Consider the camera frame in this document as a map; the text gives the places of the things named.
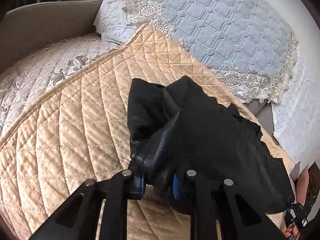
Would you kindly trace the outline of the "right hand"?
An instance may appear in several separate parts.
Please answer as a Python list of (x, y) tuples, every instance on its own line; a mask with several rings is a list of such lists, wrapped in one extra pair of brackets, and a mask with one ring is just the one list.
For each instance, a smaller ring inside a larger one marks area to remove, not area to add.
[(286, 228), (286, 230), (283, 232), (283, 235), (288, 240), (298, 240), (300, 237), (300, 232), (298, 227), (292, 223)]

